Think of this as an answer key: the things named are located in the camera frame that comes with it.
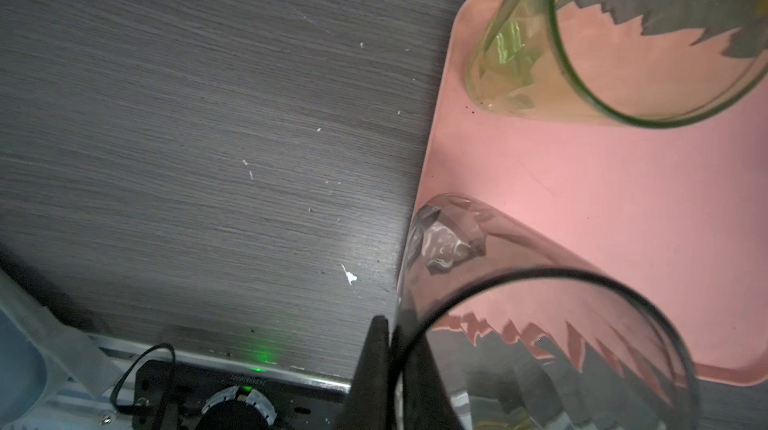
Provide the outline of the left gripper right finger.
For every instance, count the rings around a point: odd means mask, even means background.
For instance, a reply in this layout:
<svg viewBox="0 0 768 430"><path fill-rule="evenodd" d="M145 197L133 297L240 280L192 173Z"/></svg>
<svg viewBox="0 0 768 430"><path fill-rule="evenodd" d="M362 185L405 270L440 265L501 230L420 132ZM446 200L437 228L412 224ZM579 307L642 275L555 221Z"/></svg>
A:
<svg viewBox="0 0 768 430"><path fill-rule="evenodd" d="M462 429L444 388L436 360L415 318L398 319L404 429Z"/></svg>

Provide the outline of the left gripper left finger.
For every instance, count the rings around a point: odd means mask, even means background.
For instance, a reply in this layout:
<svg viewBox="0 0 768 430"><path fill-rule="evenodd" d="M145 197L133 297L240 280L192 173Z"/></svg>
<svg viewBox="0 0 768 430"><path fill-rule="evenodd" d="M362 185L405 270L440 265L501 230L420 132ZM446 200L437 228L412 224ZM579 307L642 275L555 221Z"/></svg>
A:
<svg viewBox="0 0 768 430"><path fill-rule="evenodd" d="M389 366L388 320L383 315L374 316L334 429L391 428Z"/></svg>

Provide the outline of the light green tall glass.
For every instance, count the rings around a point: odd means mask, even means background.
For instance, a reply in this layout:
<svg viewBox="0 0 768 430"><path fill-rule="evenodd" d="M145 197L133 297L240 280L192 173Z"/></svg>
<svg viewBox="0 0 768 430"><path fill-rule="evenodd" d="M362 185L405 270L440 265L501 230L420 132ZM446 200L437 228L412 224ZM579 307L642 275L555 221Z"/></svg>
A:
<svg viewBox="0 0 768 430"><path fill-rule="evenodd" d="M464 78L493 114L668 129L766 72L767 0L502 0Z"/></svg>

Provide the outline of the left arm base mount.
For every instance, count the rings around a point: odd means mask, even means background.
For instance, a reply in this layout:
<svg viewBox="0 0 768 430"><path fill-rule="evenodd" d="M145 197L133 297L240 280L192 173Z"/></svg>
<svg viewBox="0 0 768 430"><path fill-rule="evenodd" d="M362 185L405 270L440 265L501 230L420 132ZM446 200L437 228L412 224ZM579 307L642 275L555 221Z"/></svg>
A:
<svg viewBox="0 0 768 430"><path fill-rule="evenodd" d="M109 395L134 429L331 429L348 387L290 372L185 361L150 347Z"/></svg>

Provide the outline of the pink plastic tray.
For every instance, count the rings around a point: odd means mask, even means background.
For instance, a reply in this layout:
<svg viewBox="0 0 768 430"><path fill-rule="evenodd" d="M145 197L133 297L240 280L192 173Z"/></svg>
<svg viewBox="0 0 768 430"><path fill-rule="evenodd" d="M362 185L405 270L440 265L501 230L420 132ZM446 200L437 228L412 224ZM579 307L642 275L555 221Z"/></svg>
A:
<svg viewBox="0 0 768 430"><path fill-rule="evenodd" d="M450 34L416 201L479 199L643 294L698 375L767 377L767 88L689 127L642 130L479 111L463 68L501 0L467 0Z"/></svg>

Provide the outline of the smoky grey tall glass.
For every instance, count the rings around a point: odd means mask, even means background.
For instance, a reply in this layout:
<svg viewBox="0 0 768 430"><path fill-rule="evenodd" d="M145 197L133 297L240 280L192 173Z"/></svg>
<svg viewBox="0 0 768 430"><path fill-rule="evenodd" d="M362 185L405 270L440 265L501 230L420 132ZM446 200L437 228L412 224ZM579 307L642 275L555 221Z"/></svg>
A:
<svg viewBox="0 0 768 430"><path fill-rule="evenodd" d="M476 199L445 194L413 215L393 334L415 318L462 429L694 429L689 351L649 300Z"/></svg>

